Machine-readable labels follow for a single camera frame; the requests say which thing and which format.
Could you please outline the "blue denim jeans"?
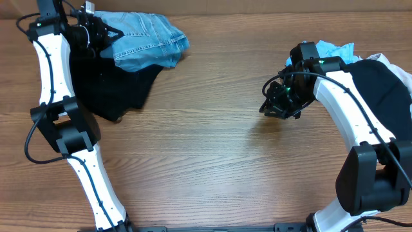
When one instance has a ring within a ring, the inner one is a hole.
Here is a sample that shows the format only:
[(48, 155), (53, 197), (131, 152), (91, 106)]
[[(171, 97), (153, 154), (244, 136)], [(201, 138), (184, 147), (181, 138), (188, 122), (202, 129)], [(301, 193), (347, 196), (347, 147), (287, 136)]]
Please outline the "blue denim jeans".
[(102, 58), (112, 58), (127, 72), (137, 72), (152, 64), (174, 68), (182, 53), (189, 49), (187, 36), (164, 15), (143, 12), (96, 11), (103, 23), (124, 36), (102, 50)]

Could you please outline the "black sparkly knit garment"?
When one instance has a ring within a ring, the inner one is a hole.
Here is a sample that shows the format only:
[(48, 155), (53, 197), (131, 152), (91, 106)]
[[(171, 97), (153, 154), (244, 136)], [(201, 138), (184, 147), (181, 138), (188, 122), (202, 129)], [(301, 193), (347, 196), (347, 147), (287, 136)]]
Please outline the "black sparkly knit garment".
[(153, 64), (127, 72), (113, 59), (70, 55), (75, 95), (87, 109), (108, 121), (119, 121), (129, 110), (144, 107), (162, 66)]

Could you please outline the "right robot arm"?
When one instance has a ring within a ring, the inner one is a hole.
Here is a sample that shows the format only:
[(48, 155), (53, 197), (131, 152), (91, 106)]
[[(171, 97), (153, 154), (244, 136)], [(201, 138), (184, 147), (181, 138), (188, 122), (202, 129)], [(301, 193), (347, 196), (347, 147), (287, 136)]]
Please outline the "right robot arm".
[(411, 76), (381, 53), (350, 63), (300, 43), (290, 62), (263, 86), (260, 112), (299, 118), (320, 102), (341, 133), (348, 156), (335, 181), (336, 197), (304, 222), (276, 231), (361, 231), (367, 220), (403, 206), (411, 191)]

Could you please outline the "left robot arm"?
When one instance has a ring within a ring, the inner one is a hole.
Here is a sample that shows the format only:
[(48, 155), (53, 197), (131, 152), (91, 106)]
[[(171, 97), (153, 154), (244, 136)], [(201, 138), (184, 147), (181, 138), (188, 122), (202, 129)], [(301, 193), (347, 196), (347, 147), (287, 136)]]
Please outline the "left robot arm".
[(41, 71), (39, 106), (30, 110), (33, 126), (25, 143), (39, 130), (59, 160), (67, 160), (76, 172), (91, 205), (96, 231), (133, 231), (133, 224), (120, 203), (103, 165), (100, 128), (93, 114), (73, 90), (70, 53), (95, 57), (123, 37), (123, 32), (95, 16), (95, 5), (86, 1), (73, 9), (77, 19), (70, 25), (62, 1), (38, 0), (36, 20), (25, 35), (37, 52)]

